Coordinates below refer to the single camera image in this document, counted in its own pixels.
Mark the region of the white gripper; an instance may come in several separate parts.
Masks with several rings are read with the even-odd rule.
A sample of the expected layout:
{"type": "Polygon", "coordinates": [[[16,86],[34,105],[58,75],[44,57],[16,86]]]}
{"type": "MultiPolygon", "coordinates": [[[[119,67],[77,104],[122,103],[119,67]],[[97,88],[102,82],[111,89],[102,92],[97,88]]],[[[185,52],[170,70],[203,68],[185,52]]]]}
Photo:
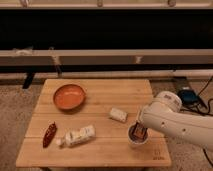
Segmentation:
{"type": "Polygon", "coordinates": [[[136,117],[136,121],[139,124],[142,124],[145,128],[152,128],[153,127],[153,118],[152,118],[153,111],[150,106],[142,107],[136,117]]]}

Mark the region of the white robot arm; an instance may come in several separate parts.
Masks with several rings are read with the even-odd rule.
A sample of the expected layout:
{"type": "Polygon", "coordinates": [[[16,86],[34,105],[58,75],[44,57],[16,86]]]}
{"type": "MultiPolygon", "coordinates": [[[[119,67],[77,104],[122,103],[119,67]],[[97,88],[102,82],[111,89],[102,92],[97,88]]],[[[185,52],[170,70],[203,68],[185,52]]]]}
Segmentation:
{"type": "Polygon", "coordinates": [[[213,117],[183,114],[181,106],[176,94],[162,91],[141,109],[137,120],[146,128],[213,151],[213,117]]]}

